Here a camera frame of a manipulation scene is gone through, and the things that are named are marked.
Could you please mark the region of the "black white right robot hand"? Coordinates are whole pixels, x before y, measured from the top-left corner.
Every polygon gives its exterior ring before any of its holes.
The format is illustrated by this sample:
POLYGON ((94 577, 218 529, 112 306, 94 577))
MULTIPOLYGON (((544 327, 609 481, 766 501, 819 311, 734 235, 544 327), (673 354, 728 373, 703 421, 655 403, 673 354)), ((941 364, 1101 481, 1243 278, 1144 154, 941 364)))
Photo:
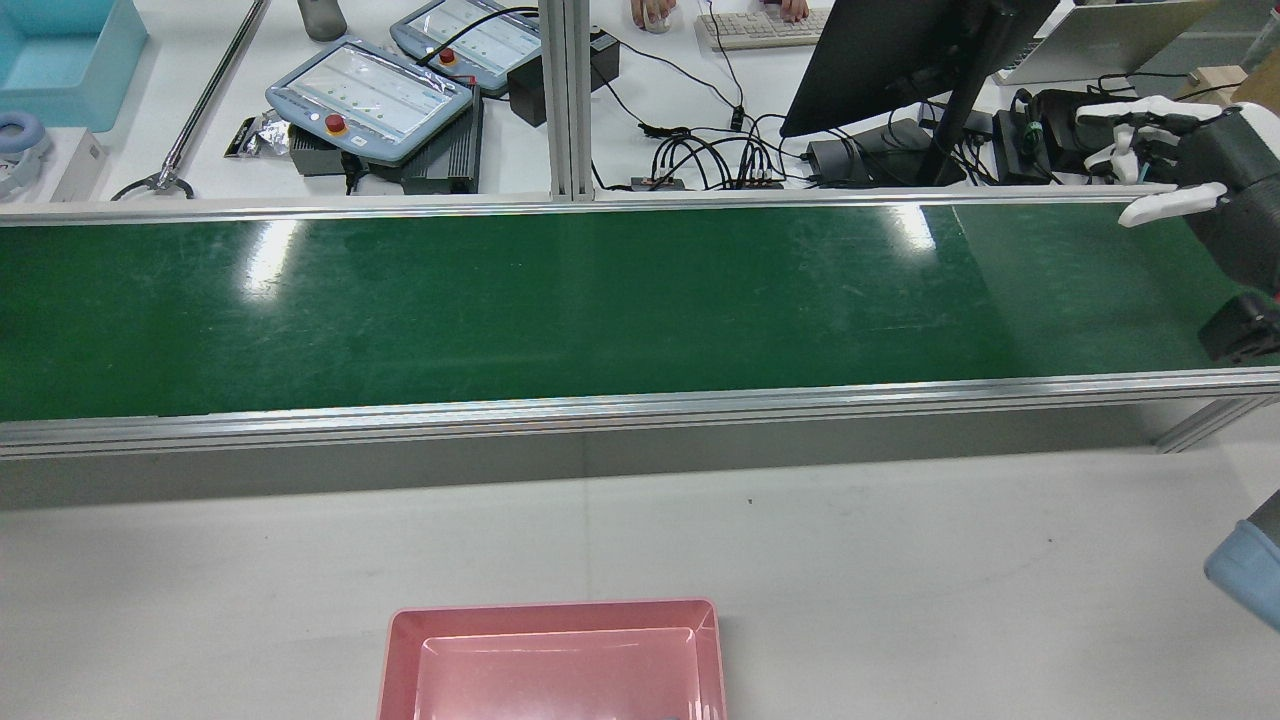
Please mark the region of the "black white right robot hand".
POLYGON ((1169 188, 1130 202, 1121 227, 1181 218, 1222 273, 1277 297, 1277 115, 1256 102, 1219 106, 1149 96, 1076 110, 1083 126, 1107 126, 1114 141, 1097 152, 1124 183, 1164 159, 1169 188))

